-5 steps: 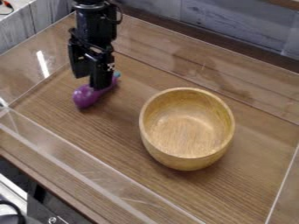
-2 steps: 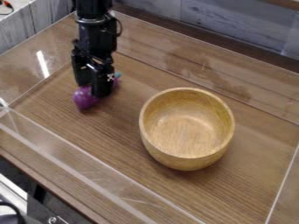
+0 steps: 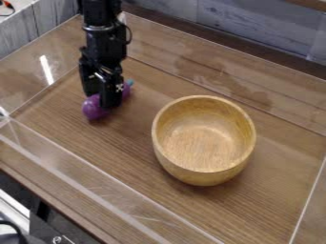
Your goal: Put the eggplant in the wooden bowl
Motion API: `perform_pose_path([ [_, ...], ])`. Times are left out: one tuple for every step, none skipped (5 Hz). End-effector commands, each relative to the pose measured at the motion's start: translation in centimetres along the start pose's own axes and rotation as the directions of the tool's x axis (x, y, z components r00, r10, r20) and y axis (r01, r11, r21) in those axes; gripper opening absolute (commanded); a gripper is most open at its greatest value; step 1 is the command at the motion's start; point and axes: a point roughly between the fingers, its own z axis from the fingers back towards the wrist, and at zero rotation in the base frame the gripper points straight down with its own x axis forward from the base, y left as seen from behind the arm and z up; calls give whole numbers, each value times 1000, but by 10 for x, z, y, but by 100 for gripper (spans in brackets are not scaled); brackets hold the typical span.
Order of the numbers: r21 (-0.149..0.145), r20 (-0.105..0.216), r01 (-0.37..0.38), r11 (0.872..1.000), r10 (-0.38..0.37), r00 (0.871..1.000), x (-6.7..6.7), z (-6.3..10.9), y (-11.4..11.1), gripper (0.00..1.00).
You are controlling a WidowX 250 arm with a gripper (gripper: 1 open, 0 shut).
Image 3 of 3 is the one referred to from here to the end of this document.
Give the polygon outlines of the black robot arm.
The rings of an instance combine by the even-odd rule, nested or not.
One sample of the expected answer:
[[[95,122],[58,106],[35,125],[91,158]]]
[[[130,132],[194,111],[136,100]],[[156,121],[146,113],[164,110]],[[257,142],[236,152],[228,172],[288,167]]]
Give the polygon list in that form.
[[[82,0],[86,45],[81,48],[79,74],[87,96],[99,95],[103,109],[123,102],[123,66],[133,32],[121,16],[122,0]]]

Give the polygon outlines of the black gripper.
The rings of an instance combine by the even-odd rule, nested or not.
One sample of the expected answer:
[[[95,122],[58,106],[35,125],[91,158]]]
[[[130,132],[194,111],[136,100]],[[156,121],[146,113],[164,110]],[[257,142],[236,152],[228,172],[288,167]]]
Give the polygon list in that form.
[[[99,93],[101,106],[105,109],[117,108],[123,102],[122,62],[133,32],[123,22],[99,26],[85,24],[83,31],[87,40],[81,48],[79,60],[83,91],[87,96]]]

